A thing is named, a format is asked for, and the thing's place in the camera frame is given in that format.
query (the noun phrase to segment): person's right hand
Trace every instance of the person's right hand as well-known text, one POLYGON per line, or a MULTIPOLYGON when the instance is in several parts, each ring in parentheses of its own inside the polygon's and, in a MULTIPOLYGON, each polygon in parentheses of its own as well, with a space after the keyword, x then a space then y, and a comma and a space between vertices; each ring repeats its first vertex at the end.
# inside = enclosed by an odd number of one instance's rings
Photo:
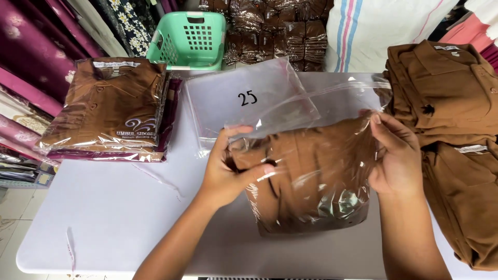
POLYGON ((385 113, 373 114, 370 126, 379 142, 377 165, 369 176, 370 186, 379 195, 423 195, 417 136, 385 113))

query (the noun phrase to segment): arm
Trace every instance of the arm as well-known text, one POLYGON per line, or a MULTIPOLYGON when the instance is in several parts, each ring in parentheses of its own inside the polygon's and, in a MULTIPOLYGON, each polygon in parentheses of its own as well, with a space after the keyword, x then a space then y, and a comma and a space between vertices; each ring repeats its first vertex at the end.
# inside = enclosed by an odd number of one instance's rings
POLYGON ((422 186, 417 137, 386 114, 372 117, 380 158, 369 182, 380 204, 382 254, 390 280, 450 280, 439 252, 422 186))
POLYGON ((234 173, 225 165, 228 137, 251 131, 251 127, 220 131, 211 150, 199 192, 169 232, 145 258, 133 280, 181 279, 215 212, 234 201, 250 183, 274 172, 274 167, 270 164, 262 164, 242 174, 234 173))

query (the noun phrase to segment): white table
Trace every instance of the white table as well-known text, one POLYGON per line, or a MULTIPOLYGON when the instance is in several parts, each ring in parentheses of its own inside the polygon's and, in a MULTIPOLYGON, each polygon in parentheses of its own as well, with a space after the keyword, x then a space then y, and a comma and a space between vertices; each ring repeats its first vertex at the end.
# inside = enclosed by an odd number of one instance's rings
MULTIPOLYGON (((371 74, 299 73, 308 92, 349 77, 371 74)), ((131 163, 66 160, 17 252, 26 273, 69 274, 66 230, 74 235, 78 274, 134 272, 188 206, 201 184, 207 159, 197 159, 187 111, 179 118, 168 162, 149 164, 181 188, 184 198, 131 163)), ((454 279, 498 279, 453 257, 433 218, 438 247, 454 279)), ((377 196, 369 216, 342 230, 292 236, 259 236, 245 194, 209 223, 186 272, 196 276, 385 279, 377 196)))

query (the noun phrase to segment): person's left hand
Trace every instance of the person's left hand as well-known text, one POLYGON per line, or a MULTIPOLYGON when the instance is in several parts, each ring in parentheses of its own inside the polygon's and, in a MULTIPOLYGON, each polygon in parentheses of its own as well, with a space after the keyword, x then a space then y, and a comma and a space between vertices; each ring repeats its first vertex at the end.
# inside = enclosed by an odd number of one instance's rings
POLYGON ((209 155, 206 173, 196 198, 207 202, 216 209, 230 204, 249 184, 275 172, 271 164, 261 164, 243 173, 232 171, 226 164, 229 156, 228 138, 239 133, 250 133, 252 127, 240 126, 233 129, 222 129, 209 155))

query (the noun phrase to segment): hand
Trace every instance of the hand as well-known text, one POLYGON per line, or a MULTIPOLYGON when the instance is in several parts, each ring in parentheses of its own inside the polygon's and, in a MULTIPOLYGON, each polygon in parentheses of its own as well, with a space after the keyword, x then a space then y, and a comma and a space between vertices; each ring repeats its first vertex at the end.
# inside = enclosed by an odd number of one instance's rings
POLYGON ((226 160, 230 155, 227 149, 228 138, 239 133, 250 133, 252 127, 240 126, 232 129, 222 129, 218 135, 213 149, 209 155, 204 181, 196 198, 208 203, 216 209, 230 204, 249 184, 259 178, 275 172, 271 164, 261 164, 244 173, 236 173, 227 165, 226 160))
POLYGON ((423 195, 417 136, 384 113, 373 114, 370 126, 379 142, 377 165, 369 176, 370 186, 379 195, 423 195))

